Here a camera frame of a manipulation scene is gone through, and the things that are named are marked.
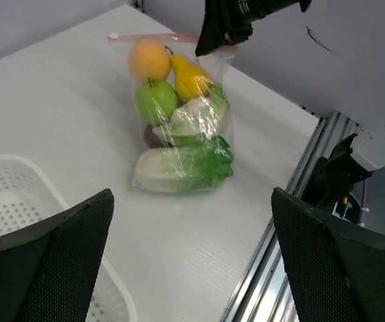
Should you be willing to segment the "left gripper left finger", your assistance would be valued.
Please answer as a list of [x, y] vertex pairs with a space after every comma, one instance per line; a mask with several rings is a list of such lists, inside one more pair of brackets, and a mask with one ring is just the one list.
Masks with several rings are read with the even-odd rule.
[[85, 321], [113, 212], [105, 189], [0, 236], [0, 321]]

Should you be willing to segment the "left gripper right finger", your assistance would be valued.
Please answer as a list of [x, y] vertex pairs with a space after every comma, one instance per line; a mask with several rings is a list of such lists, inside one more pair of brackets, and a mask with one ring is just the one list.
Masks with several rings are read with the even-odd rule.
[[385, 235], [274, 189], [272, 214], [300, 321], [385, 321]]

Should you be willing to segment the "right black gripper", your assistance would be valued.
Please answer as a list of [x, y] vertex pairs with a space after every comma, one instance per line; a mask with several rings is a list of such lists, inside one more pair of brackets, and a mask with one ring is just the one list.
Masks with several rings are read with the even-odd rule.
[[206, 0], [196, 56], [205, 56], [219, 48], [245, 42], [252, 35], [252, 22], [296, 3], [304, 13], [311, 0]]

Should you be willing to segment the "orange fruit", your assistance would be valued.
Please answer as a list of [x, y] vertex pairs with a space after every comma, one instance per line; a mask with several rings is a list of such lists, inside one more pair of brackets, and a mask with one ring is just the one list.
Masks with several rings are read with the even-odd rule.
[[171, 62], [165, 47], [152, 38], [136, 42], [129, 52], [129, 71], [139, 83], [148, 80], [165, 81], [171, 71]]

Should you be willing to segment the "green apple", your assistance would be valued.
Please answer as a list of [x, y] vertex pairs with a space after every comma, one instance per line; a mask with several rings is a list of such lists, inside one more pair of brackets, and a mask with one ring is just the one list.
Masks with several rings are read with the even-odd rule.
[[176, 91], [165, 80], [152, 80], [141, 85], [134, 99], [142, 121], [152, 125], [167, 122], [178, 107]]

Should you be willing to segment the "clear zip top bag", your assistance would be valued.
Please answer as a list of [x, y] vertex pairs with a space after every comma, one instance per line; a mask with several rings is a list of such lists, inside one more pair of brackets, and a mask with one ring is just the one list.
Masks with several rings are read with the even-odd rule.
[[211, 191], [233, 175], [231, 106], [223, 75], [237, 49], [196, 53], [189, 34], [111, 33], [126, 63], [146, 151], [133, 184], [152, 193]]

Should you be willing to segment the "red apple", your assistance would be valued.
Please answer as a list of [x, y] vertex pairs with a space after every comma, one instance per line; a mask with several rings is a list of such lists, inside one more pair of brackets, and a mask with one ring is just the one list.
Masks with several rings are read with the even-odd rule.
[[166, 147], [166, 144], [153, 132], [153, 126], [151, 124], [145, 127], [143, 139], [149, 149]]

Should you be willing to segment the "green lettuce head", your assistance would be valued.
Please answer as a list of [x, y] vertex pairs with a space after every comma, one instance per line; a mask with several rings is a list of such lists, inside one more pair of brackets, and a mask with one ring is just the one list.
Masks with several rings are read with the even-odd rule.
[[222, 86], [177, 108], [170, 120], [152, 125], [166, 144], [137, 160], [133, 184], [153, 193], [191, 193], [222, 186], [233, 176], [234, 155], [227, 139], [231, 108]]

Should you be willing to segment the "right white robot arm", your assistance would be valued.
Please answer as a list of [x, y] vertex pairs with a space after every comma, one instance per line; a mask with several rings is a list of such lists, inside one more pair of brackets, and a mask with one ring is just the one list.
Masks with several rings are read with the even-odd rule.
[[[263, 19], [294, 1], [206, 1], [205, 17], [196, 56], [248, 40], [252, 22]], [[346, 197], [354, 184], [365, 181], [385, 166], [385, 121], [371, 131], [354, 133], [338, 142], [328, 158], [321, 156], [301, 199], [322, 208]]]

